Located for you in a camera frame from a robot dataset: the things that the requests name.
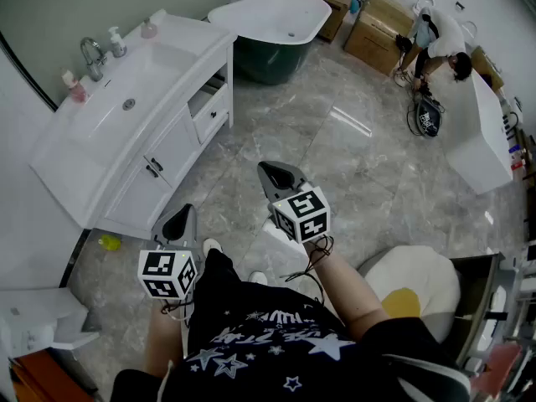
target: bathtub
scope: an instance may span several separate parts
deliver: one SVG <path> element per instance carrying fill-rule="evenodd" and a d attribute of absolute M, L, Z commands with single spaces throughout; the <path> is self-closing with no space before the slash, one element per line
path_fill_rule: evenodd
<path fill-rule="evenodd" d="M 257 82 L 287 82 L 332 9 L 323 0 L 241 0 L 209 13 L 209 21 L 238 34 L 234 64 Z"/>

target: yellow object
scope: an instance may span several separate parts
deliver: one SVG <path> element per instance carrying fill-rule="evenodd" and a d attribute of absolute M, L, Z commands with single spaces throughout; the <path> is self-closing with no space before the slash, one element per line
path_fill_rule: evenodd
<path fill-rule="evenodd" d="M 392 318 L 420 317 L 419 297 L 407 287 L 389 293 L 382 307 Z"/>
<path fill-rule="evenodd" d="M 99 238 L 99 244 L 106 250 L 116 251 L 121 247 L 121 240 L 113 235 L 102 235 Z"/>

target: bathroom vanity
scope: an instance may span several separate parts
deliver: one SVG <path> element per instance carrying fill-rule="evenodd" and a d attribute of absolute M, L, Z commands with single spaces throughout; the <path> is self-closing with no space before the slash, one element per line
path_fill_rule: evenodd
<path fill-rule="evenodd" d="M 158 27 L 108 53 L 103 78 L 81 83 L 39 138 L 31 167 L 82 228 L 149 239 L 178 185 L 221 126 L 233 125 L 236 34 L 161 10 Z"/>

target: drawer handle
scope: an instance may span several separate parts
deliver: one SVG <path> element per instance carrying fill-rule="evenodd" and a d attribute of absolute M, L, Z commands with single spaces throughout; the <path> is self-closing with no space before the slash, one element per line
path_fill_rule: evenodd
<path fill-rule="evenodd" d="M 150 165 L 147 165 L 146 169 L 149 170 L 149 172 L 152 174 L 154 178 L 158 178 L 158 173 L 154 171 Z"/>
<path fill-rule="evenodd" d="M 153 159 L 151 160 L 151 162 L 152 162 L 154 165 L 157 166 L 158 171 L 162 171 L 162 170 L 164 169 L 164 167 L 163 167 L 162 165 L 160 165 L 160 162 L 158 162 L 155 158 L 153 158 Z"/>

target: bottle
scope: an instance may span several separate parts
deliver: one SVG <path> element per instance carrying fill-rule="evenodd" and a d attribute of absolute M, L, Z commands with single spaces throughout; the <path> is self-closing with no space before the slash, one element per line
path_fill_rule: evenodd
<path fill-rule="evenodd" d="M 121 240 L 113 235 L 104 234 L 99 238 L 98 243 L 102 246 L 103 249 L 109 251 L 119 250 L 121 247 Z"/>
<path fill-rule="evenodd" d="M 117 29 L 119 27 L 111 27 L 108 28 L 108 31 L 111 34 L 111 52 L 114 54 L 116 58 L 122 57 L 124 54 L 126 54 L 126 45 L 125 42 L 123 42 L 123 39 L 117 32 Z"/>
<path fill-rule="evenodd" d="M 87 94 L 85 93 L 84 86 L 75 78 L 75 76 L 70 72 L 70 70 L 63 70 L 61 74 L 61 79 L 69 88 L 70 97 L 77 103 L 85 102 Z"/>
<path fill-rule="evenodd" d="M 144 19 L 142 24 L 142 37 L 144 39 L 152 39 L 157 33 L 158 27 L 151 22 L 151 19 Z"/>

